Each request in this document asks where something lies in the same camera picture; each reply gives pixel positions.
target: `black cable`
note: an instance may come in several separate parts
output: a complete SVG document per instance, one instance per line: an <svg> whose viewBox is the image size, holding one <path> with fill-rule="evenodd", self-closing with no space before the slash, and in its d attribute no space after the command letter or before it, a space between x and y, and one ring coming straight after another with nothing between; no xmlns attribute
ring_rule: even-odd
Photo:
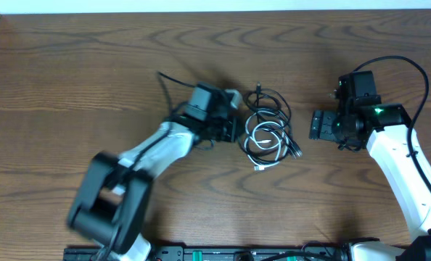
<svg viewBox="0 0 431 261"><path fill-rule="evenodd" d="M158 74L159 76L162 76L162 77L164 77L164 78L168 79L168 80L172 80L174 83L178 83L178 84L183 85L183 86L186 86L186 87L194 88L194 85L189 84L189 83L184 83L184 82L179 81L179 80L176 80L176 79L172 78L171 76L168 76L168 75L163 74L162 72L157 72L157 74Z"/></svg>
<svg viewBox="0 0 431 261"><path fill-rule="evenodd" d="M309 244L312 244L312 243L320 244L320 245L325 249L325 252L327 252L327 254L329 255L329 257L333 257L333 254L332 254L332 253L330 253L330 251L327 249L327 247L324 245L324 243L322 243L322 242L320 242L320 241L317 241L317 240L309 241L309 242L307 242L306 244L304 244L304 246L303 246L303 247L301 247L301 251L305 252L305 249L308 247L308 245L309 245ZM310 259L308 259L307 257L304 257L304 260L306 260L306 261L311 261L311 260L310 260Z"/></svg>
<svg viewBox="0 0 431 261"><path fill-rule="evenodd" d="M114 234L111 237L110 243L108 246L103 246L98 252L90 257L90 261L107 261L107 258L111 254L112 248L115 245L115 242L117 241L117 235L120 232L120 227L117 227L114 231Z"/></svg>
<svg viewBox="0 0 431 261"><path fill-rule="evenodd" d="M424 71L424 69L422 67L420 67L420 65L418 65L416 62L414 62L413 60L406 58L406 57L402 57L402 56L398 56L398 55L392 55L392 56L385 56L385 57L378 57L375 59L371 59L365 63L363 63L362 65L359 65L356 69L354 69L354 72L360 70L362 67L371 64L372 62L378 62L378 61L382 61L382 60L386 60L386 59L399 59L399 60L403 60L406 61L408 63L410 63L411 65L413 65L416 69L418 69L418 71L422 74L423 78L424 78L424 83L425 83L425 93L424 93L424 97L422 98L422 102L420 102L419 108L416 111L416 114L414 115L414 118L411 121L411 124L409 124L409 128L407 130L407 147L409 148L409 155L408 157L412 158L412 161L414 162L414 165L417 169L417 171L419 171L420 177L422 178L422 180L424 181L425 185L427 186L428 190L431 193L431 184L430 181L428 180L427 176L425 175L422 167L419 164L419 161L417 160L416 157L416 152L414 151L414 148L412 146L412 130L414 129L414 125L416 124L417 118L420 115L420 112L422 111L425 102L427 101L427 97L428 97L428 92L430 89L430 85L428 82L428 76L427 73Z"/></svg>
<svg viewBox="0 0 431 261"><path fill-rule="evenodd" d="M288 252L285 252L283 254L277 254L277 255L274 255L272 257L264 258L261 261L275 261L275 260L280 260L280 259L285 258L285 257L310 257L310 258L314 258L317 260L336 261L335 258L325 257L322 254L305 253L305 252L299 252L299 251L288 251Z"/></svg>
<svg viewBox="0 0 431 261"><path fill-rule="evenodd" d="M254 95L256 99L252 101L251 97ZM260 103L261 100L270 100L274 104L272 105L261 104ZM266 119L265 116L275 117L280 122L283 122L282 124L279 123L279 125L265 124L265 125L262 125L260 128L262 131L269 132L275 137L277 137L278 139L280 139L281 149L284 149L282 148L283 146L287 147L287 153L284 156L280 156L277 160L275 159L268 160L263 158L265 156L277 153L278 152L277 149L254 152L251 150L249 146L249 142L245 143L246 140L242 141L240 138L238 138L238 144L240 149L256 165L262 165L262 166L265 165L267 167L267 165L276 164L288 156L292 156L294 158L302 156L303 153L300 147L297 145L297 143L293 140L293 137L292 137L292 128L290 123L291 116L292 116L291 108L288 105L287 101L279 92L268 88L262 89L260 86L260 83L258 83L255 91L249 91L243 96L243 102L250 109L250 111L253 112L253 115L256 116L258 124L270 121ZM285 113L285 111L282 109L282 104L285 105L288 113ZM246 139L254 135L254 133L246 133L246 134L247 134Z"/></svg>

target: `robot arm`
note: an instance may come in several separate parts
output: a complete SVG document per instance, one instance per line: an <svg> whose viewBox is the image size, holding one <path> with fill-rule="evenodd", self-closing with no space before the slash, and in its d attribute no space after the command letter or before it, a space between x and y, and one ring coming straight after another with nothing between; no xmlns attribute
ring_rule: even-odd
<svg viewBox="0 0 431 261"><path fill-rule="evenodd" d="M309 138L336 142L340 150L367 149L388 179L413 241L406 251L379 241L351 244L351 259L431 260L431 166L420 149L415 130L411 141L423 175L410 157L410 117L401 104L382 104L371 71L340 77L335 98L340 100L336 112L314 112Z"/></svg>
<svg viewBox="0 0 431 261"><path fill-rule="evenodd" d="M385 127L374 131L369 138L367 150L382 168L398 203L414 241L426 236L431 229L431 193L414 167L407 148L405 125ZM417 159L431 184L431 166L422 152L416 132L412 132L412 144L417 150Z"/></svg>
<svg viewBox="0 0 431 261"><path fill-rule="evenodd" d="M233 142L242 132L231 115L240 95L206 83L194 88L181 115L173 114L155 134L118 157L99 153L89 165L70 208L67 224L103 246L96 260L145 260L150 244L140 234L153 180L201 141ZM103 189L122 196L113 204Z"/></svg>

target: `wood grain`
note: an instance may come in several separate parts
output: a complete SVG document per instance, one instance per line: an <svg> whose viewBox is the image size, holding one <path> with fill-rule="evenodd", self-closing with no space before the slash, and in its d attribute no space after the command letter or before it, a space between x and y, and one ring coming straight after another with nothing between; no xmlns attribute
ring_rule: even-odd
<svg viewBox="0 0 431 261"><path fill-rule="evenodd" d="M308 140L339 76L388 54L431 83L431 10L5 16L0 23L0 260L60 260L88 244L65 216L89 160L121 152L165 117L155 80L254 87L284 95L304 156L259 173L235 144L193 151L156 182L145 235L188 245L298 245L376 236L407 244L405 220L366 152ZM384 102L412 115L418 72L380 62ZM174 102L191 90L169 84ZM416 126L431 162L431 92Z"/></svg>

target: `white wall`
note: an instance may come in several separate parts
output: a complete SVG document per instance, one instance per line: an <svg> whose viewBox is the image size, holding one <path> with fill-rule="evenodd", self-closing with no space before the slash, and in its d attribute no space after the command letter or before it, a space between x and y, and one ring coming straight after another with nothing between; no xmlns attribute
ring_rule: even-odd
<svg viewBox="0 0 431 261"><path fill-rule="evenodd" d="M431 0L0 0L0 14L431 9Z"/></svg>

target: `wooden table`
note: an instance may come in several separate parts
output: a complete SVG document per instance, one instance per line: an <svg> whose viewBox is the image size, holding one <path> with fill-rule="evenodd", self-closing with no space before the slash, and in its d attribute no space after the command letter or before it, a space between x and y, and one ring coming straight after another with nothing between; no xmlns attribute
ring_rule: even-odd
<svg viewBox="0 0 431 261"><path fill-rule="evenodd" d="M157 129L161 70L190 83L282 93L304 156L255 172L236 144L193 151L157 180L148 239L188 245L292 246L376 236L408 244L402 212L367 152L308 139L312 111L334 109L339 76L368 59L416 60L431 83L431 11L3 16L0 22L0 260L60 260L89 244L65 218L89 160ZM421 75L374 71L384 102L410 115ZM191 90L169 84L174 103ZM431 90L416 125L431 163Z"/></svg>

